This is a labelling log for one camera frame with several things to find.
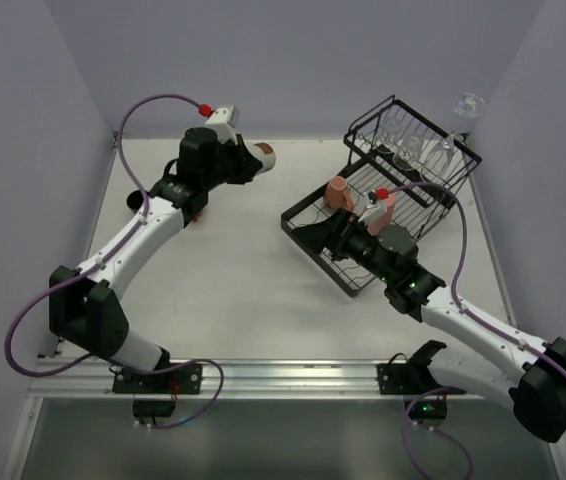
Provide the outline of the pink tall tumbler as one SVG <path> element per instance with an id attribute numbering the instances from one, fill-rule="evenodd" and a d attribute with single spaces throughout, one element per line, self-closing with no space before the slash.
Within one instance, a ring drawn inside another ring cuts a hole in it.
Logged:
<path id="1" fill-rule="evenodd" d="M 389 197 L 386 200 L 387 212 L 374 223 L 367 226 L 367 230 L 371 235 L 376 236 L 383 227 L 391 223 L 396 201 L 397 195 L 395 193 L 389 194 Z"/>

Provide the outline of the white brown ceramic cup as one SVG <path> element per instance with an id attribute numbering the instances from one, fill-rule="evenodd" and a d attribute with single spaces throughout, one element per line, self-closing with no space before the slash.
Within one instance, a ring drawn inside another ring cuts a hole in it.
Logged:
<path id="1" fill-rule="evenodd" d="M 272 170 L 276 164 L 276 153 L 273 147 L 266 142 L 248 143 L 246 145 L 247 152 L 257 161 L 259 168 L 255 172 L 255 176 Z"/>

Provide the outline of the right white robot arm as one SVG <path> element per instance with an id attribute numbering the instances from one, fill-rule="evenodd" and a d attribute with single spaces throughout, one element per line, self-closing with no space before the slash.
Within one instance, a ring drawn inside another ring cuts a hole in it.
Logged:
<path id="1" fill-rule="evenodd" d="M 478 360 L 467 368 L 443 365 L 433 355 L 429 373 L 440 386 L 480 395 L 512 410 L 531 434 L 548 443 L 566 432 L 566 339 L 547 341 L 517 330 L 462 299 L 417 260 L 418 246 L 406 228 L 387 225 L 373 235 L 346 210 L 296 227 L 292 238 L 306 252 L 352 260 L 385 285 L 399 313 L 441 330 L 470 347 Z"/>

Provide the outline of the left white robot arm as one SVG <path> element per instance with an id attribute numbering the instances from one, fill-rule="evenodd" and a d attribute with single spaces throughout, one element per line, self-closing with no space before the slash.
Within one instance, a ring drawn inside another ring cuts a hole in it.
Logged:
<path id="1" fill-rule="evenodd" d="M 76 268 L 58 267 L 51 274 L 50 331 L 115 365 L 147 374 L 168 368 L 168 352 L 131 329 L 121 306 L 127 287 L 207 206 L 213 189 L 244 185 L 275 162 L 267 143 L 241 137 L 222 141 L 204 127 L 188 130 L 177 158 L 165 166 L 124 229 Z"/>

